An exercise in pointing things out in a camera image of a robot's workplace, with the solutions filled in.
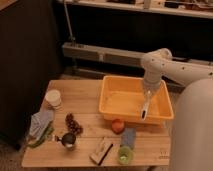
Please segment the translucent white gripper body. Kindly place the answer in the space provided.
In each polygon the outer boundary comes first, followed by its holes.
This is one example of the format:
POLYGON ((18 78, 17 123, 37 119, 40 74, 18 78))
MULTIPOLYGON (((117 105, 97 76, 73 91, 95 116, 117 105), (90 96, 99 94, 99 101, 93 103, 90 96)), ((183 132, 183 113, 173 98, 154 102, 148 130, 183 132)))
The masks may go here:
POLYGON ((161 81, 150 82, 148 79, 144 78, 142 81, 144 96, 146 98, 152 98, 160 88, 161 81))

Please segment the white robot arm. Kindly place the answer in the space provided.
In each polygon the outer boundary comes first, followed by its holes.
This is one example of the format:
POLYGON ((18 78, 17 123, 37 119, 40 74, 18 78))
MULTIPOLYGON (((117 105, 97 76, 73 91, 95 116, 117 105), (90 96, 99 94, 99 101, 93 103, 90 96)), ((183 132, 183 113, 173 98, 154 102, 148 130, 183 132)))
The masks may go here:
POLYGON ((213 171, 213 66, 177 62, 161 48, 142 55, 145 90, 163 76, 185 87, 173 120, 169 171, 213 171))

